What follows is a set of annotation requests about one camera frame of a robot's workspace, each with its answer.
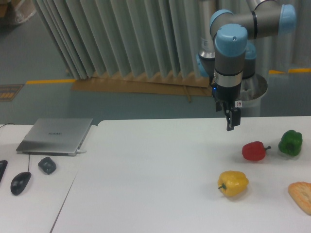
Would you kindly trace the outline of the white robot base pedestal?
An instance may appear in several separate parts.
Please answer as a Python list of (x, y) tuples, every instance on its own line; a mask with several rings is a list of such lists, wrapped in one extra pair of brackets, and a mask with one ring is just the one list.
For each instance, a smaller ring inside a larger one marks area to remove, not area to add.
[(240, 96), (237, 99), (242, 103), (240, 106), (241, 117), (260, 116), (261, 99), (267, 90), (268, 83), (259, 74), (254, 74), (252, 77), (242, 80)]

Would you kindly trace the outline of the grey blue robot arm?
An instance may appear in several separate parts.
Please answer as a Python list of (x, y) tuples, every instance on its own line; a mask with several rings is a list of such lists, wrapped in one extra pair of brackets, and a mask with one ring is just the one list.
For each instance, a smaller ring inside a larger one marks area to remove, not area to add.
[(296, 28), (295, 7), (276, 0), (249, 0), (249, 12), (216, 10), (216, 1), (199, 1), (202, 46), (197, 62), (209, 78), (216, 111), (223, 111), (227, 131), (241, 123), (242, 81), (255, 74), (254, 59), (246, 58), (249, 40), (291, 33)]

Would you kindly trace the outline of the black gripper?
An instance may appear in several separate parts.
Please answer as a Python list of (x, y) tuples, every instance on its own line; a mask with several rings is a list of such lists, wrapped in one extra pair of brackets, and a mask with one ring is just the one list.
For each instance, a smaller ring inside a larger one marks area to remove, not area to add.
[(241, 124), (241, 110), (235, 107), (241, 90), (241, 83), (233, 87), (223, 87), (217, 83), (212, 84), (212, 96), (215, 100), (215, 111), (219, 112), (225, 105), (224, 113), (227, 121), (226, 130), (232, 131)]

